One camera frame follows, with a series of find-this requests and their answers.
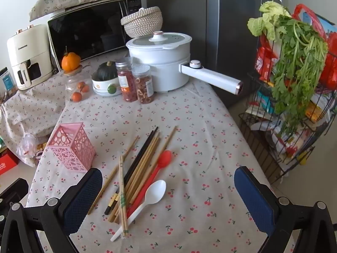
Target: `black chopstick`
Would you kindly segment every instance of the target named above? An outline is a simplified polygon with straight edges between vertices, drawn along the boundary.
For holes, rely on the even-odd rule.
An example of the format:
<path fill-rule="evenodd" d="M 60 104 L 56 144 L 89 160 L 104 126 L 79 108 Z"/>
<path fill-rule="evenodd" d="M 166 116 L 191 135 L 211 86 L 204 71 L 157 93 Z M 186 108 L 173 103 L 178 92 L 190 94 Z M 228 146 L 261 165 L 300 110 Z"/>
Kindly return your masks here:
<path fill-rule="evenodd" d="M 148 138 L 146 139 L 145 143 L 143 144 L 142 148 L 140 149 L 140 151 L 138 152 L 136 158 L 134 159 L 134 162 L 132 163 L 132 165 L 130 166 L 129 170 L 127 171 L 127 173 L 125 174 L 124 176 L 124 185 L 127 185 L 127 182 L 129 181 L 129 179 L 131 178 L 134 170 L 136 169 L 137 165 L 139 164 L 141 158 L 143 157 L 145 151 L 147 150 L 147 148 L 149 147 L 151 141 L 152 141 L 152 138 L 154 136 L 154 134 L 156 133 L 156 131 L 158 130 L 158 127 L 156 127 L 156 129 L 153 131 L 151 131 L 150 135 L 148 136 Z M 117 197 L 119 193 L 119 187 L 117 188 L 114 196 Z M 118 201 L 114 200 L 114 202 L 112 203 L 111 206 L 107 206 L 104 214 L 105 215 L 109 215 L 111 209 L 113 209 L 115 207 L 115 205 L 117 204 Z"/>

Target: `glass lid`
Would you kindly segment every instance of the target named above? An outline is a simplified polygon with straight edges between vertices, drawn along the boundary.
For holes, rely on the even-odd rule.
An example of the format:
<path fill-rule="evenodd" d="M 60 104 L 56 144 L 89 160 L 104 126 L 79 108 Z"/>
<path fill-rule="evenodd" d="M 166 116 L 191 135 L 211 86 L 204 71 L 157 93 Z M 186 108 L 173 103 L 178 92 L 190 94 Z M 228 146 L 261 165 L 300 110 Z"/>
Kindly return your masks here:
<path fill-rule="evenodd" d="M 182 33 L 154 32 L 154 34 L 130 40 L 126 46 L 135 48 L 161 48 L 167 45 L 182 45 L 188 43 L 192 38 Z"/>

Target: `stainless steel refrigerator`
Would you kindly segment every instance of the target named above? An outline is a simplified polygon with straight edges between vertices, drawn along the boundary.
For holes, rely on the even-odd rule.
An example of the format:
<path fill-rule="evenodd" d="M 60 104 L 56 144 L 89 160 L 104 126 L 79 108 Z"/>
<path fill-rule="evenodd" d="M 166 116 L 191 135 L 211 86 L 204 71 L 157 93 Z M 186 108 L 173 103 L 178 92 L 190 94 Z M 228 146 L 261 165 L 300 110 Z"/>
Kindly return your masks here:
<path fill-rule="evenodd" d="M 214 88 L 229 107 L 249 94 L 247 73 L 255 71 L 258 39 L 251 35 L 247 22 L 260 16 L 258 9 L 265 1 L 269 0 L 147 0 L 147 6 L 160 7 L 162 30 L 193 38 L 191 59 L 246 84 L 239 96 Z"/>

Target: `glass jar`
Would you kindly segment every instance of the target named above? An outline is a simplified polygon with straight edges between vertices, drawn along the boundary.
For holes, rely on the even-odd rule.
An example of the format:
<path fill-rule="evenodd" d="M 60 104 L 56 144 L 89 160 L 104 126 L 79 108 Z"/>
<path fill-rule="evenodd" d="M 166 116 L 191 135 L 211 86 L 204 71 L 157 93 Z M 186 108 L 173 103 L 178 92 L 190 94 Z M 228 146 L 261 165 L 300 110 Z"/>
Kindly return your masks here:
<path fill-rule="evenodd" d="M 66 77 L 65 97 L 71 102 L 80 102 L 87 99 L 92 93 L 92 80 L 82 72 L 82 65 L 77 69 L 64 73 Z"/>
<path fill-rule="evenodd" d="M 134 86 L 134 78 L 131 72 L 131 58 L 125 57 L 116 60 L 116 68 L 123 100 L 126 102 L 136 101 L 137 93 Z"/>
<path fill-rule="evenodd" d="M 152 76 L 149 65 L 132 65 L 132 75 L 141 104 L 149 104 L 154 100 Z"/>

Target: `metal screw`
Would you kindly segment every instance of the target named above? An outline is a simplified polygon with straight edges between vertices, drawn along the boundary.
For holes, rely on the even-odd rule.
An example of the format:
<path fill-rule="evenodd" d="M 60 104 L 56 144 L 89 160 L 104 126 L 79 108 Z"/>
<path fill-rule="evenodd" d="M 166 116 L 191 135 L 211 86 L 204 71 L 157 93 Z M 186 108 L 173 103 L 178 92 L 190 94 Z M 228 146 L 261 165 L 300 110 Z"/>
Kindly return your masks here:
<path fill-rule="evenodd" d="M 58 202 L 58 200 L 57 200 L 56 198 L 51 198 L 51 199 L 49 199 L 49 201 L 48 201 L 48 205 L 49 205 L 49 206 L 54 206 L 54 205 L 57 204 L 57 202 Z"/>
<path fill-rule="evenodd" d="M 286 197 L 281 197 L 279 198 L 278 202 L 282 205 L 288 205 L 289 204 L 289 199 Z"/>
<path fill-rule="evenodd" d="M 320 209 L 325 209 L 326 208 L 326 205 L 324 202 L 318 202 L 317 203 L 317 206 L 320 208 Z"/>
<path fill-rule="evenodd" d="M 16 211 L 20 208 L 20 204 L 19 203 L 15 203 L 12 205 L 12 210 Z"/>

